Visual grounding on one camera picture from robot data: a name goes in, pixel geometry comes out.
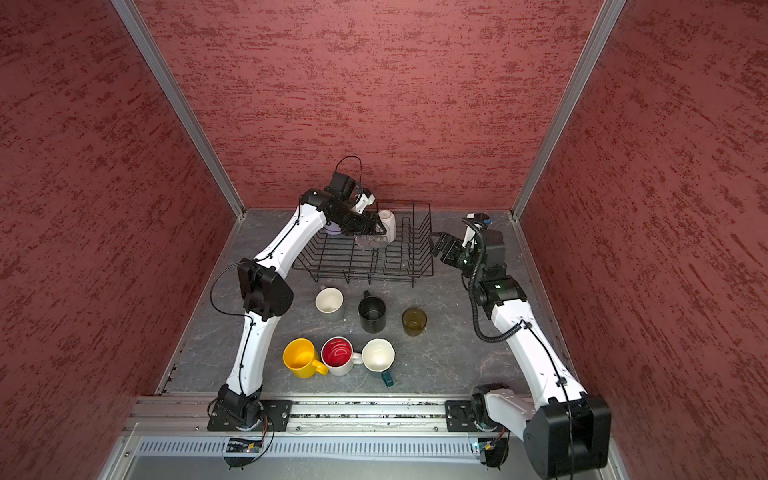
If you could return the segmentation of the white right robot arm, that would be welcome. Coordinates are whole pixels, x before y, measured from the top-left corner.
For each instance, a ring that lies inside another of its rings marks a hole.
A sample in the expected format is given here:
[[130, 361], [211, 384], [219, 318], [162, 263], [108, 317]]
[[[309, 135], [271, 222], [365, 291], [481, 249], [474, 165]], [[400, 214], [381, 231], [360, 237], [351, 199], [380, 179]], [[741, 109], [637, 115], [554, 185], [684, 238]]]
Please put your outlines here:
[[434, 234], [432, 254], [460, 271], [476, 336], [508, 345], [531, 394], [525, 401], [501, 383], [476, 387], [470, 400], [476, 426], [500, 427], [520, 439], [542, 479], [605, 467], [612, 421], [607, 402], [587, 393], [547, 340], [527, 295], [507, 273], [502, 233], [482, 220], [463, 222], [468, 235]]

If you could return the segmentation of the lilac plastic cup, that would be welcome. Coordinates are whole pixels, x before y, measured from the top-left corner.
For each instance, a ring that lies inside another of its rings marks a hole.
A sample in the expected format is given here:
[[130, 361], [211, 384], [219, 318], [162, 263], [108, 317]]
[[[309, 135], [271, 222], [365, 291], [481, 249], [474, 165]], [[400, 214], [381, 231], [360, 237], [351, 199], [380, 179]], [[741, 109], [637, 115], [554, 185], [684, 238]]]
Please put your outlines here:
[[324, 227], [324, 232], [330, 236], [337, 236], [341, 234], [341, 227], [335, 223], [329, 223]]

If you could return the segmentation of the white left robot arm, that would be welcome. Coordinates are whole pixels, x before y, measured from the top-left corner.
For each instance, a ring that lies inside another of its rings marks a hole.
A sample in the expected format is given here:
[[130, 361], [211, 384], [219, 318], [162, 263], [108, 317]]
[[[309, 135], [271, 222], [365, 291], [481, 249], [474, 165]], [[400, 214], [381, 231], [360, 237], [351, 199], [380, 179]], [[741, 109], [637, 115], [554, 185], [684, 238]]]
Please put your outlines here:
[[267, 414], [260, 402], [269, 345], [294, 293], [288, 273], [310, 240], [329, 224], [345, 236], [384, 235], [386, 227], [360, 177], [335, 172], [324, 189], [310, 189], [295, 212], [260, 253], [234, 266], [243, 299], [243, 330], [233, 367], [210, 404], [210, 431], [252, 431], [264, 427]]

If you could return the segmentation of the clear plastic cup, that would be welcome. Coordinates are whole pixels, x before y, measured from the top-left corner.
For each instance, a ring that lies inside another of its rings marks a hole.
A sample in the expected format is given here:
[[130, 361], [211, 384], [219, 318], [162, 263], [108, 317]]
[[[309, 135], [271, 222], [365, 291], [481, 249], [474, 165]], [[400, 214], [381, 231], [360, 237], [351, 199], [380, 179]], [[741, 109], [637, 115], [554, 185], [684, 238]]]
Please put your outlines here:
[[376, 249], [386, 247], [391, 240], [386, 235], [359, 235], [355, 237], [355, 244], [363, 249]]

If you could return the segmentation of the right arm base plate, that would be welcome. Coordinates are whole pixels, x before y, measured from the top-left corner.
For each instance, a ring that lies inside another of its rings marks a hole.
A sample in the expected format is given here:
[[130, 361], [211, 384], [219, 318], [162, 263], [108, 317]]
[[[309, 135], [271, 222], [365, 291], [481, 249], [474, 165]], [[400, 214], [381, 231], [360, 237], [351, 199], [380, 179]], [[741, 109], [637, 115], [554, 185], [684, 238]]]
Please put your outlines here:
[[449, 432], [490, 434], [506, 429], [514, 435], [520, 435], [533, 416], [530, 405], [498, 395], [480, 400], [448, 400], [445, 413]]

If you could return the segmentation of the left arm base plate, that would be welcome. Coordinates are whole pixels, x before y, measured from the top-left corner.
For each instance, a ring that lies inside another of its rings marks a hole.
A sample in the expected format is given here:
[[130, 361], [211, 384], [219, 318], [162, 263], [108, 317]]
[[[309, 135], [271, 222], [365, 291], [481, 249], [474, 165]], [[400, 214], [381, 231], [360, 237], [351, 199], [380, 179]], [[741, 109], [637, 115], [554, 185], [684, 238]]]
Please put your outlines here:
[[207, 430], [210, 432], [263, 432], [274, 430], [284, 432], [290, 417], [293, 402], [290, 400], [262, 400], [255, 420], [237, 420], [227, 413], [220, 401], [214, 400], [208, 408]]

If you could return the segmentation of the white faceted mug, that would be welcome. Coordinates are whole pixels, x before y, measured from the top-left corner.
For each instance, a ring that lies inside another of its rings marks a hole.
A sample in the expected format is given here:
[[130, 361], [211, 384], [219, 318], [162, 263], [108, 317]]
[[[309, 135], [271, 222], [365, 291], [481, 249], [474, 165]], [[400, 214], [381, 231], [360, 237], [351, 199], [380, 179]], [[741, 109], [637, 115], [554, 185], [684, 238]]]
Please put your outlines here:
[[397, 236], [397, 221], [395, 215], [390, 210], [380, 210], [378, 216], [386, 232], [384, 235], [377, 238], [377, 242], [382, 245], [390, 244]]

